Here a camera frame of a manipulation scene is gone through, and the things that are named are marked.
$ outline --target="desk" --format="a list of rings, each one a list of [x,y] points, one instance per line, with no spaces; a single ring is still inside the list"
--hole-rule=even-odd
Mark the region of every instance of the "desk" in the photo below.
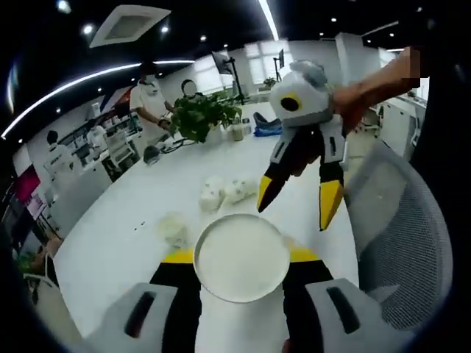
[[[218,215],[202,215],[199,192],[211,175],[229,179],[265,171],[278,137],[246,136],[241,142],[192,145],[147,166],[137,162],[90,207],[54,257],[65,303],[80,333],[94,331],[110,303],[134,284],[149,282],[168,246],[155,224],[169,211],[188,220],[191,242],[201,228],[224,213],[258,213],[256,198]],[[291,178],[262,214],[302,245],[316,248],[334,278],[358,285],[358,267],[350,220],[342,202],[329,229],[319,232],[319,164]]]

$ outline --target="person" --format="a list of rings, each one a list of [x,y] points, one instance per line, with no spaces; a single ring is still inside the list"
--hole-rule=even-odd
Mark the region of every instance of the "person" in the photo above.
[[[342,116],[346,130],[351,131],[369,107],[418,88],[420,78],[430,77],[424,124],[410,164],[427,183],[445,218],[453,250],[453,284],[445,306],[408,352],[429,352],[443,341],[459,345],[458,341],[464,343],[466,339],[457,328],[457,318],[467,306],[468,246],[463,229],[469,225],[462,203],[456,201],[466,198],[466,188],[455,189],[457,183],[459,188],[460,181],[464,182],[462,163],[467,161],[465,141],[469,140],[463,108],[471,91],[471,60],[465,53],[465,24],[470,11],[465,9],[469,4],[464,4],[446,3],[447,9],[441,8],[443,3],[431,4],[413,18],[404,19],[412,45],[376,73],[333,93],[334,110]],[[301,175],[317,157],[298,156],[293,175]],[[306,352],[297,347],[296,342],[288,340],[282,352]]]
[[[98,119],[91,122],[91,129],[87,134],[87,141],[90,147],[93,149],[93,155],[100,155],[106,148],[106,130],[99,124]]]
[[[49,153],[44,168],[54,180],[58,174],[70,174],[74,171],[74,158],[67,146],[57,144],[59,135],[51,130],[47,133],[47,143],[49,144]]]
[[[130,109],[135,110],[144,130],[144,137],[149,144],[156,144],[167,134],[170,122],[164,118],[174,108],[162,96],[155,77],[155,66],[152,62],[141,64],[140,76],[136,87],[131,90]]]

